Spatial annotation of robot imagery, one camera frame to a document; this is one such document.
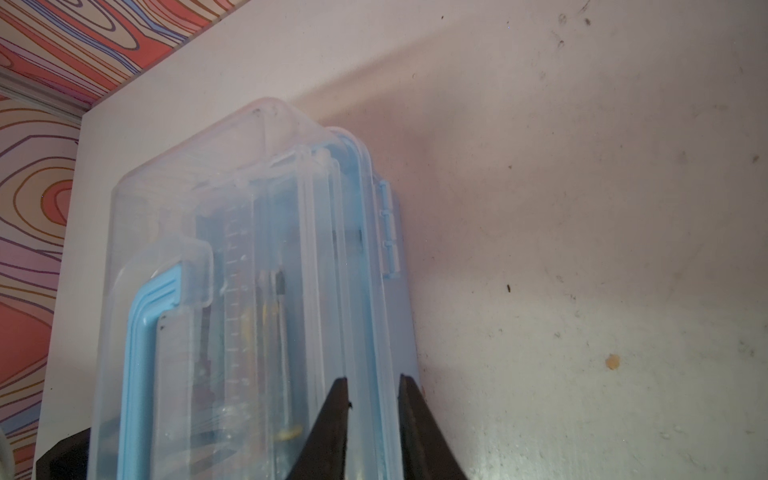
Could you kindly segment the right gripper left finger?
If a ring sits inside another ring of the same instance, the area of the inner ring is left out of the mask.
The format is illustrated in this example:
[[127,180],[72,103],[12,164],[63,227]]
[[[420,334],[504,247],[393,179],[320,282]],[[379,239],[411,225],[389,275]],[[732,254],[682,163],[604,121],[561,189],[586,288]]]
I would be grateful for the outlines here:
[[326,396],[287,480],[342,480],[348,438],[348,381],[337,378]]

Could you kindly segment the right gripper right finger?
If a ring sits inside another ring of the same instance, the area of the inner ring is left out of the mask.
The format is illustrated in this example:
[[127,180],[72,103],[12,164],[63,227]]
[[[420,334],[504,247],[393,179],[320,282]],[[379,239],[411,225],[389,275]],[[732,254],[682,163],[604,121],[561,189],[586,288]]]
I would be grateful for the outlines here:
[[405,479],[468,479],[411,376],[400,376],[398,417]]

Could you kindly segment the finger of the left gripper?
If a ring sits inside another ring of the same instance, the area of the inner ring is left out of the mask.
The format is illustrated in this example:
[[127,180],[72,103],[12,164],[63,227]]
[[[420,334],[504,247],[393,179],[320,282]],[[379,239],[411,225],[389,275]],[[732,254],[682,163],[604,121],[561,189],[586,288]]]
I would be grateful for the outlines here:
[[62,439],[35,464],[37,480],[86,480],[90,429]]

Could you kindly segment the clear tool box lid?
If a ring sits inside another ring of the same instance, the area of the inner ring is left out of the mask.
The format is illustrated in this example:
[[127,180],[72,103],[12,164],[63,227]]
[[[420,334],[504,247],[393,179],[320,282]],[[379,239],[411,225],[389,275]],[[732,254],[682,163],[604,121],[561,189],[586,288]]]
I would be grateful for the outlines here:
[[[112,193],[91,479],[282,479],[351,363],[344,145],[261,99]],[[294,413],[275,438],[269,273],[282,268]]]

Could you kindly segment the blue plastic tool box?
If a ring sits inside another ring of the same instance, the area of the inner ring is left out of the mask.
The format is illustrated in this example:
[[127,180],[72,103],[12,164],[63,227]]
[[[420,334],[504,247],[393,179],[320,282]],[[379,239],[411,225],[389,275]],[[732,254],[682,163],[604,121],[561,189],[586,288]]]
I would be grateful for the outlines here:
[[365,144],[340,127],[339,160],[351,319],[345,476],[401,479],[398,386],[419,375],[400,205]]

